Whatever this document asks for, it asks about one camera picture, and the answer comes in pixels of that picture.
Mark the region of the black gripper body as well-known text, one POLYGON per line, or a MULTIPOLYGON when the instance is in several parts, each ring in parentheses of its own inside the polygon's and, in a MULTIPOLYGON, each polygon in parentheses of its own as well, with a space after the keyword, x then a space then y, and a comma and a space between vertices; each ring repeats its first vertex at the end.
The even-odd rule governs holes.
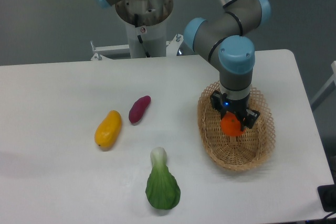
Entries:
POLYGON ((244 119, 247 116, 249 95, 240 100, 231 100, 227 98, 227 94, 221 94, 222 108, 220 110, 221 119, 227 112, 237 116, 238 119, 244 119))

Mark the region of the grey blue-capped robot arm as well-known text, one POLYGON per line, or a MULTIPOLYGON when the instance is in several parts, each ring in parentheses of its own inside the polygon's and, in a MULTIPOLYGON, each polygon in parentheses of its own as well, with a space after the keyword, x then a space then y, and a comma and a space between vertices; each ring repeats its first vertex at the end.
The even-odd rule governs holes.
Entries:
MULTIPOLYGON (((165 23, 173 0, 96 0, 114 6, 127 29, 132 58, 166 55, 165 23)), ((226 135, 238 136, 251 129, 259 112, 249 107, 255 64, 254 44, 246 34, 264 24, 271 15, 268 0, 220 0, 223 15, 216 21, 194 18, 184 29, 183 41, 219 72, 220 89, 211 94, 214 110, 226 135)))

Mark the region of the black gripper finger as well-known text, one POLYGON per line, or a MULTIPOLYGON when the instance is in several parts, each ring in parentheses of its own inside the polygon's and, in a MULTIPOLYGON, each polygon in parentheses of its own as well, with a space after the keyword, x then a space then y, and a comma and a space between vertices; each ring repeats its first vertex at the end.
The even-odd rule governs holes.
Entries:
POLYGON ((210 102, 212 108, 220 114, 220 118, 222 119, 225 116, 227 109, 223 106, 222 94, 218 90, 215 90, 211 94, 210 102))
POLYGON ((246 128, 252 129, 259 116, 260 116, 259 111, 246 109, 246 115, 243 116, 243 119, 240 122, 241 131, 244 131, 246 128))

